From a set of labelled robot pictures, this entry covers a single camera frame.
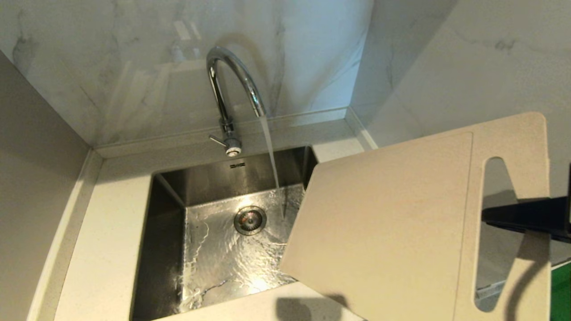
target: kitchen sink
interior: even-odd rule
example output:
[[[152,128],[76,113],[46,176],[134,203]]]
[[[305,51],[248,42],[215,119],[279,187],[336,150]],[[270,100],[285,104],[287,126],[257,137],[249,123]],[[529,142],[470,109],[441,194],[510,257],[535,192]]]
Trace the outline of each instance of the kitchen sink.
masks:
[[[317,160],[308,146],[154,175],[132,320],[154,320],[295,281],[279,270]]]

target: gooseneck faucet spout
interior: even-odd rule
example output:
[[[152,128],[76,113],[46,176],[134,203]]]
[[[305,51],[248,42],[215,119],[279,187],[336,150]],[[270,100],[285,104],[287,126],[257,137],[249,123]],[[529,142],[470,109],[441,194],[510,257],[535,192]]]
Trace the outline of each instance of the gooseneck faucet spout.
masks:
[[[226,148],[226,155],[230,157],[237,156],[242,152],[242,143],[238,140],[236,131],[234,130],[234,120],[232,116],[228,115],[228,109],[226,107],[226,102],[220,91],[220,83],[218,82],[218,70],[216,68],[217,62],[225,62],[230,69],[236,74],[238,80],[244,87],[248,95],[248,99],[252,104],[252,108],[256,113],[257,117],[262,117],[266,115],[266,110],[264,104],[262,103],[262,98],[258,92],[252,76],[246,69],[245,65],[226,48],[214,47],[206,56],[206,69],[208,71],[208,78],[210,79],[210,85],[212,85],[212,90],[214,92],[214,98],[218,104],[218,111],[220,112],[220,127],[222,128],[222,133],[224,135],[223,139],[218,139],[210,135],[210,139],[223,145]]]

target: running water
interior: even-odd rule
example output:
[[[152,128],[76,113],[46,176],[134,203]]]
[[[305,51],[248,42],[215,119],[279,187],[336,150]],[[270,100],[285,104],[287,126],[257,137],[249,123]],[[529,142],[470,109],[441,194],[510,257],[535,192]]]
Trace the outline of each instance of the running water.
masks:
[[[264,115],[260,117],[260,122],[262,123],[262,129],[264,130],[264,135],[266,136],[266,145],[268,146],[268,152],[270,154],[270,160],[272,162],[272,169],[274,170],[274,179],[276,180],[276,192],[280,188],[280,183],[278,181],[278,171],[276,169],[276,160],[274,159],[274,147],[272,146],[272,138],[270,137],[270,128],[268,127],[268,119]]]

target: faucet lever handle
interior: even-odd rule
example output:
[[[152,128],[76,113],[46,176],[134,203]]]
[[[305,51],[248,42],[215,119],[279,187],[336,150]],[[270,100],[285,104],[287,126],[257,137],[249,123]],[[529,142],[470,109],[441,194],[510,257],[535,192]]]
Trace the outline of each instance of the faucet lever handle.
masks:
[[[223,140],[221,140],[220,138],[218,138],[218,137],[216,137],[216,136],[209,135],[208,138],[210,138],[210,139],[213,140],[214,142],[219,143],[220,145],[222,145],[222,146],[224,146],[224,147],[226,147],[226,148],[229,147],[228,144],[224,143]]]

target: green object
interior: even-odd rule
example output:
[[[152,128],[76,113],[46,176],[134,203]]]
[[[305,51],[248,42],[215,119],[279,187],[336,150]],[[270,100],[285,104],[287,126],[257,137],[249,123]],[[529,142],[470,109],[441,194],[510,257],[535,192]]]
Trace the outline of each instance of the green object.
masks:
[[[551,321],[571,321],[571,263],[551,272]]]

